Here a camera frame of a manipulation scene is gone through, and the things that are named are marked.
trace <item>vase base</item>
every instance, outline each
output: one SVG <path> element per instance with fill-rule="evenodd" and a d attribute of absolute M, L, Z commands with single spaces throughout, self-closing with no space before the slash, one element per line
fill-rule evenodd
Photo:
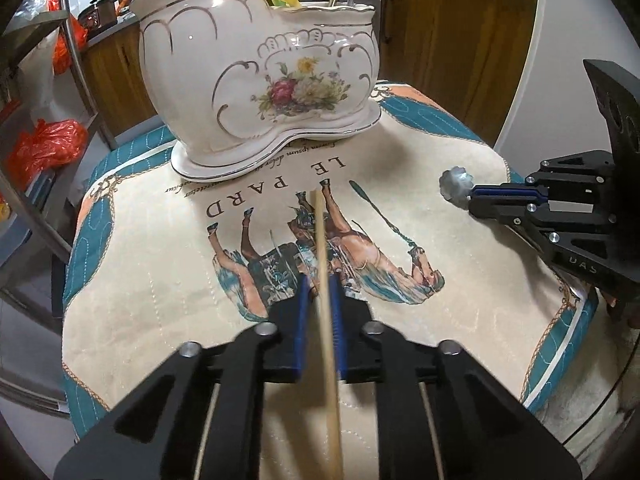
<path fill-rule="evenodd" d="M 191 182 L 220 182 L 249 173 L 264 164 L 286 144 L 292 140 L 329 140 L 352 137 L 369 130 L 380 120 L 380 105 L 373 99 L 369 99 L 362 116 L 348 129 L 344 128 L 296 128 L 282 132 L 263 150 L 249 157 L 247 160 L 227 164 L 225 166 L 201 166 L 193 162 L 180 141 L 175 143 L 171 153 L 171 166 L 181 177 Z"/>

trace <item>person illustration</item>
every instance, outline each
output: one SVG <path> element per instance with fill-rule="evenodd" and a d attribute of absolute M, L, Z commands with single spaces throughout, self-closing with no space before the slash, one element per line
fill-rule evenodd
<path fill-rule="evenodd" d="M 271 251 L 258 253 L 249 236 L 253 212 L 253 207 L 247 209 L 242 218 L 240 253 L 230 253 L 222 248 L 216 232 L 217 223 L 211 225 L 208 231 L 209 242 L 216 253 L 214 266 L 221 269 L 216 269 L 216 273 L 228 297 L 247 319 L 262 319 L 275 301 L 295 295 L 299 275 L 299 263 L 296 260 L 299 257 L 298 248 L 293 243 L 279 246 L 274 243 Z"/>
<path fill-rule="evenodd" d="M 218 281 L 228 298 L 236 304 L 242 316 L 250 321 L 258 321 L 267 317 L 267 307 L 255 286 L 254 277 L 242 262 L 237 251 L 233 253 L 222 248 L 218 240 L 218 222 L 207 228 L 209 243 L 215 252 L 213 266 Z"/>
<path fill-rule="evenodd" d="M 331 248 L 329 260 L 334 270 L 340 270 L 343 283 L 351 278 L 372 296 L 409 304 L 422 303 L 442 289 L 444 278 L 438 270 L 433 270 L 422 247 L 410 243 L 408 253 L 412 259 L 412 270 L 408 274 L 402 267 L 397 267 L 369 236 L 351 227 L 331 194 L 330 180 L 320 181 L 320 186 L 328 211 L 323 217 Z M 314 208 L 304 193 L 296 195 L 303 212 L 289 222 L 289 228 L 299 245 L 304 246 L 313 239 L 309 231 L 315 228 L 308 225 L 308 217 L 314 218 Z"/>

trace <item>wooden stick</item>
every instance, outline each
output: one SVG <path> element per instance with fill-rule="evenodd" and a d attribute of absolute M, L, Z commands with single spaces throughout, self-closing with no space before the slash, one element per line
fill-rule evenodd
<path fill-rule="evenodd" d="M 326 431 L 329 452 L 329 480 L 342 480 L 342 439 L 340 436 L 340 407 L 338 404 L 338 381 L 335 374 L 334 330 L 332 327 L 329 300 L 329 272 L 324 235 L 324 198 L 320 191 L 313 193 L 312 203 L 316 216 L 316 252 L 318 260 L 318 317 L 322 362 L 324 365 L 324 395 L 326 403 Z"/>

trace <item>rod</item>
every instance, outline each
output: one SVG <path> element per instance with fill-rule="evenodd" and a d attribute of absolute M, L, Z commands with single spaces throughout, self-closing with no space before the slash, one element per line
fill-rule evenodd
<path fill-rule="evenodd" d="M 316 253 L 318 260 L 318 317 L 320 320 L 320 340 L 324 371 L 324 395 L 326 403 L 326 430 L 329 457 L 329 480 L 344 478 L 342 463 L 342 442 L 340 436 L 340 405 L 338 403 L 338 380 L 335 374 L 334 329 L 332 327 L 329 302 L 329 271 L 324 235 L 324 200 L 322 193 L 313 193 L 314 215 L 316 216 Z"/>
<path fill-rule="evenodd" d="M 79 84 L 80 87 L 79 90 L 82 101 L 88 108 L 89 115 L 92 116 L 98 113 L 98 105 L 95 102 L 94 96 L 91 94 L 91 90 L 89 90 L 89 84 L 86 81 L 84 71 L 82 70 L 82 66 L 80 65 L 80 51 L 78 49 L 78 44 L 76 43 L 76 37 L 74 36 L 74 30 L 71 22 L 71 12 L 69 11 L 69 0 L 58 1 L 60 2 L 60 10 L 66 10 L 69 12 L 68 18 L 62 24 L 62 31 L 66 39 L 66 49 L 71 56 L 74 78 L 76 80 L 76 83 Z M 101 116 L 99 117 L 99 119 L 100 127 L 98 128 L 98 132 L 100 133 L 100 137 L 107 144 L 110 150 L 115 150 L 118 147 L 118 143 L 116 142 L 115 137 L 111 135 L 111 132 L 107 128 L 106 124 L 104 124 L 104 120 Z"/>
<path fill-rule="evenodd" d="M 67 264 L 71 256 L 71 246 L 66 243 L 65 239 L 60 236 L 60 233 L 43 218 L 27 196 L 23 192 L 15 189 L 1 168 L 0 194 L 2 194 L 2 197 L 6 200 L 11 210 L 24 220 L 29 229 L 42 238 L 46 246 L 60 258 L 60 260 Z"/>

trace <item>cabinet handle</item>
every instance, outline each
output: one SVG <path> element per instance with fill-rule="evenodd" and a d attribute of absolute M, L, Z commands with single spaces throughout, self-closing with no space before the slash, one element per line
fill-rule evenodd
<path fill-rule="evenodd" d="M 380 23 L 380 36 L 381 36 L 381 40 L 382 43 L 386 43 L 389 44 L 391 42 L 391 36 L 388 36 L 386 34 L 386 25 L 388 23 L 388 17 L 387 17 L 387 13 L 389 10 L 389 4 L 392 2 L 393 0 L 384 0 L 382 2 L 382 17 L 380 18 L 381 23 Z"/>
<path fill-rule="evenodd" d="M 127 68 L 129 68 L 129 67 L 130 67 L 129 58 L 127 57 L 127 53 L 125 52 L 125 50 L 124 50 L 124 47 L 123 47 L 123 46 L 121 46 L 121 47 L 120 47 L 120 51 L 121 51 L 121 53 L 122 53 L 122 57 L 123 57 L 123 59 L 124 59 L 124 63 L 125 63 L 125 65 L 127 65 Z"/>

